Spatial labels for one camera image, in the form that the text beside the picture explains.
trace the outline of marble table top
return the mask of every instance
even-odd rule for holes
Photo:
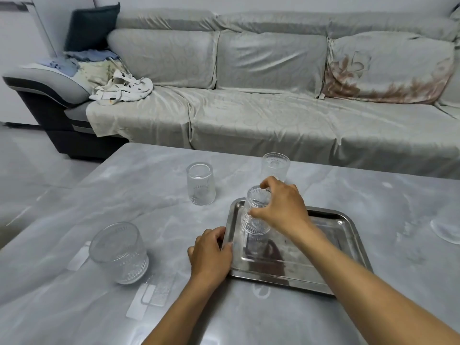
[[[187,197],[186,167],[209,162],[216,200]],[[0,251],[0,339],[5,344],[136,345],[158,323],[190,276],[186,249],[204,229],[225,225],[230,204],[260,182],[260,158],[126,144],[54,211]],[[305,204],[341,211],[355,223],[374,272],[460,331],[460,246],[438,237],[457,226],[460,181],[292,162],[287,182]],[[126,317],[139,284],[108,280],[88,260],[66,269],[104,227],[130,221],[141,231],[149,269],[174,272],[163,307]],[[228,278],[205,308],[192,343],[357,344],[333,298]]]

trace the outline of floor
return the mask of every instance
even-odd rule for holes
[[[0,123],[0,249],[99,164],[58,153],[44,131]]]

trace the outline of metal tray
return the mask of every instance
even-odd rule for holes
[[[271,229],[263,236],[248,234],[241,227],[244,198],[230,207],[223,244],[233,242],[230,275],[312,292],[334,295],[311,262],[290,240]],[[311,220],[342,252],[372,271],[353,221],[345,214],[307,207]]]

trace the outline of dark gray sofa base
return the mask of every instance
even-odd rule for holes
[[[94,134],[76,132],[72,127],[72,120],[64,113],[65,106],[41,94],[17,93],[61,154],[77,159],[105,160],[123,144],[128,143],[125,138],[98,138]]]

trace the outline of sofa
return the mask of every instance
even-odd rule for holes
[[[30,66],[3,79],[73,158],[137,142],[460,179],[458,30],[454,15],[126,10],[107,42],[153,81],[147,98],[101,106]]]

